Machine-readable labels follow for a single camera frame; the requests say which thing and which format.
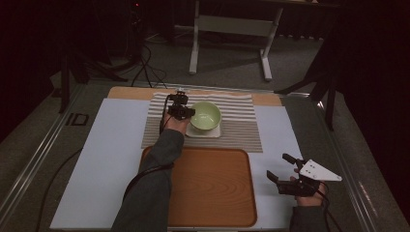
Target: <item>tray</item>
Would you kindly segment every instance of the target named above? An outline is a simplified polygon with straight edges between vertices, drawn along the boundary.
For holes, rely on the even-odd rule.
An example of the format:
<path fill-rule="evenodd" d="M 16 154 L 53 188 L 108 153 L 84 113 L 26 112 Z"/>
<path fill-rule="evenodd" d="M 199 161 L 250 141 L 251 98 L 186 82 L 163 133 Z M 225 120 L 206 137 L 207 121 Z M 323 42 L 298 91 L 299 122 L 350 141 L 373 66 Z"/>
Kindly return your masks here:
<path fill-rule="evenodd" d="M 144 158 L 151 147 L 144 149 Z M 185 147 L 172 171 L 168 225 L 250 227 L 256 206 L 248 154 L 240 149 Z"/>

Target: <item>black wire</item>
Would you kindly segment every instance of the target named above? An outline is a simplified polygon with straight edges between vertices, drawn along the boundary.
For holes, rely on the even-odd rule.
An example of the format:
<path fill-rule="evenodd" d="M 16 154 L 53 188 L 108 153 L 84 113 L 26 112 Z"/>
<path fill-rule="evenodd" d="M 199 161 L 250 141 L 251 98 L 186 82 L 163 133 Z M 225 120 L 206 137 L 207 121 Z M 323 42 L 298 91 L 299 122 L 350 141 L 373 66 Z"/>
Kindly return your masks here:
<path fill-rule="evenodd" d="M 142 71 L 145 71 L 145 73 L 146 73 L 146 66 L 147 66 L 147 64 L 149 63 L 149 61 L 151 60 L 151 54 L 152 54 L 151 49 L 150 49 L 148 46 L 146 46 L 146 45 L 143 45 L 143 47 L 148 50 L 148 58 L 147 58 L 147 60 L 145 61 L 144 58 L 143 58 L 142 55 L 141 55 L 142 67 L 141 67 L 141 69 L 139 70 L 139 72 L 135 75 L 135 77 L 133 78 L 131 87 L 133 86 L 133 84 L 135 83 L 135 81 L 138 79 L 138 77 L 139 77 L 139 75 L 142 73 Z"/>
<path fill-rule="evenodd" d="M 148 84 L 149 84 L 150 87 L 152 88 L 153 85 L 151 84 L 151 80 L 150 80 L 150 78 L 148 77 L 148 72 L 147 72 L 147 64 L 148 64 L 148 61 L 145 62 L 145 63 L 144 63 L 144 62 L 145 62 L 145 60 L 144 60 L 144 59 L 141 59 L 141 63 L 144 65 L 145 78 L 147 79 Z"/>
<path fill-rule="evenodd" d="M 144 47 L 148 50 L 148 52 L 149 52 L 149 59 L 145 62 L 146 63 L 146 67 L 148 67 L 148 68 L 150 68 L 151 69 L 151 72 L 153 73 L 153 75 L 157 78 L 157 83 L 154 85 L 154 87 L 157 87 L 158 86 L 158 84 L 159 83 L 161 83 L 164 87 L 165 87 L 165 89 L 167 89 L 167 87 L 166 87 L 166 85 L 165 85 L 165 83 L 163 82 L 163 80 L 166 78 L 166 72 L 165 71 L 163 71 L 163 70 L 159 70 L 159 69 L 156 69 L 156 68 L 153 68 L 152 66 L 150 66 L 149 65 L 149 60 L 151 59 L 151 56 L 152 56 L 152 51 L 151 51 L 151 49 L 147 46 L 147 45 L 144 45 Z M 163 78 L 161 78 L 161 77 L 159 77 L 159 76 L 157 76 L 157 74 L 155 73 L 155 71 L 159 71 L 159 72 L 162 72 L 163 74 L 164 74 L 164 77 Z M 151 86 L 151 82 L 150 82 L 150 80 L 148 79 L 148 74 L 147 73 L 145 73 L 146 74 L 146 78 L 147 78 L 147 80 L 148 80 L 148 82 L 150 83 L 150 86 Z"/>
<path fill-rule="evenodd" d="M 327 214 L 328 214 L 328 212 L 329 212 L 329 206 L 330 206 L 331 203 L 330 203 L 328 197 L 327 197 L 323 192 L 321 192 L 320 190 L 318 190 L 317 193 L 323 197 L 323 202 L 322 202 L 323 208 L 324 208 L 323 214 L 324 214 L 324 218 L 325 218 L 326 228 L 327 228 L 327 230 L 330 232 L 330 231 L 331 231 L 331 227 L 329 226 Z"/>
<path fill-rule="evenodd" d="M 173 117 L 174 117 L 174 116 L 171 116 L 171 117 L 168 118 L 168 120 L 166 120 L 165 124 L 163 125 L 164 128 L 165 128 L 165 126 L 168 124 L 169 120 L 170 120 L 171 118 L 173 118 Z"/>
<path fill-rule="evenodd" d="M 165 124 L 163 123 L 163 119 L 165 118 L 165 111 L 166 111 L 168 99 L 169 99 L 169 95 L 166 96 L 165 103 L 163 104 L 162 116 L 161 116 L 161 121 L 160 121 L 160 134 L 163 132 L 163 129 L 165 128 Z"/>
<path fill-rule="evenodd" d="M 174 163 L 171 162 L 170 164 L 167 165 L 160 165 L 160 166 L 155 166 L 155 167 L 151 167 L 147 170 L 144 170 L 140 173 L 138 173 L 138 175 L 136 175 L 131 181 L 130 183 L 127 185 L 126 191 L 124 192 L 124 196 L 123 196 L 123 201 L 126 199 L 128 193 L 131 191 L 131 189 L 138 184 L 139 180 L 141 180 L 141 178 L 143 178 L 144 176 L 153 173 L 153 172 L 157 172 L 157 171 L 162 171 L 162 170 L 166 170 L 166 169 L 171 169 L 174 167 Z"/>
<path fill-rule="evenodd" d="M 54 175 L 52 176 L 50 182 L 48 183 L 47 189 L 45 190 L 45 194 L 43 196 L 43 201 L 42 201 L 42 207 L 40 208 L 40 212 L 39 212 L 39 217 L 37 219 L 37 226 L 36 226 L 36 232 L 40 230 L 40 224 L 42 222 L 42 216 L 43 216 L 43 210 L 44 210 L 44 205 L 45 205 L 45 201 L 47 199 L 48 196 L 48 192 L 51 188 L 52 183 L 54 182 L 55 177 L 57 176 L 57 174 L 60 172 L 60 170 L 64 167 L 64 165 L 66 165 L 66 163 L 68 161 L 70 161 L 73 157 L 75 157 L 77 154 L 79 154 L 81 152 L 82 148 L 80 148 L 78 151 L 76 151 L 75 153 L 73 153 L 71 156 L 69 156 L 66 160 L 64 160 L 64 162 L 58 167 L 57 171 L 54 173 Z"/>
<path fill-rule="evenodd" d="M 326 187 L 326 192 L 329 192 L 328 185 L 326 185 L 323 182 L 321 182 L 321 183 Z M 328 231 L 331 231 L 331 229 L 330 229 L 330 226 L 329 226 L 327 216 L 329 216 L 331 218 L 331 220 L 333 221 L 333 223 L 337 227 L 337 230 L 342 232 L 342 229 L 341 229 L 340 225 L 337 223 L 335 217 L 329 211 L 329 206 L 331 205 L 331 202 L 329 201 L 329 198 L 323 192 L 321 192 L 320 190 L 318 190 L 317 193 L 319 193 L 319 195 L 321 195 L 324 199 L 324 201 L 323 201 L 324 212 L 323 213 L 325 214 L 325 222 L 326 222 L 326 226 L 328 228 Z"/>

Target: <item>gray sleeve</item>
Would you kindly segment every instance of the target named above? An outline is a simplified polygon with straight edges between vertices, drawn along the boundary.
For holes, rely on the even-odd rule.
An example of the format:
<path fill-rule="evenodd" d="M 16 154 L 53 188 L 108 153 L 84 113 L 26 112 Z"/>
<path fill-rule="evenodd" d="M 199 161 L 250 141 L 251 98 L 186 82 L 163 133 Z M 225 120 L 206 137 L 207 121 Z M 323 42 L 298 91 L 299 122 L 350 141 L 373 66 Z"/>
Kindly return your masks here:
<path fill-rule="evenodd" d="M 290 221 L 291 232 L 328 232 L 322 207 L 294 207 Z"/>
<path fill-rule="evenodd" d="M 167 165 L 181 156 L 184 136 L 175 130 L 164 130 L 139 172 L 158 165 Z M 166 231 L 168 224 L 171 169 L 142 177 L 131 188 L 111 231 Z"/>

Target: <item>bowl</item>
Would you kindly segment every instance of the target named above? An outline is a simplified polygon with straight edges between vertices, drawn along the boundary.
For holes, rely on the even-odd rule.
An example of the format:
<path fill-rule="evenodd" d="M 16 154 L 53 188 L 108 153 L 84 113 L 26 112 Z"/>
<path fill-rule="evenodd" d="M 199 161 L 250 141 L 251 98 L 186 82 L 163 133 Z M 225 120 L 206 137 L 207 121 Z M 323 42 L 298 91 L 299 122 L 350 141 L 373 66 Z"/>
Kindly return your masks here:
<path fill-rule="evenodd" d="M 220 124 L 222 115 L 220 109 L 212 102 L 199 101 L 192 105 L 195 115 L 190 118 L 190 123 L 197 129 L 208 131 Z"/>

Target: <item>white paper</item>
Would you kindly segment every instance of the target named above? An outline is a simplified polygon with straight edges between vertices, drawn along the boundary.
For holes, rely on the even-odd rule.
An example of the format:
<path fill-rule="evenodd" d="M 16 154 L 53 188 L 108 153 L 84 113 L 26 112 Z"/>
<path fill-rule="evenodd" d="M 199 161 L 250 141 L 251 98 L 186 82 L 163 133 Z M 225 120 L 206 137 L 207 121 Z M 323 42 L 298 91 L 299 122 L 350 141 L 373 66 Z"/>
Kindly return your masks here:
<path fill-rule="evenodd" d="M 139 165 L 149 101 L 105 99 L 51 222 L 52 229 L 109 229 Z M 254 108 L 263 154 L 249 154 L 258 220 L 252 228 L 289 225 L 293 196 L 279 195 L 270 170 L 288 180 L 301 158 L 288 115 L 281 106 Z"/>

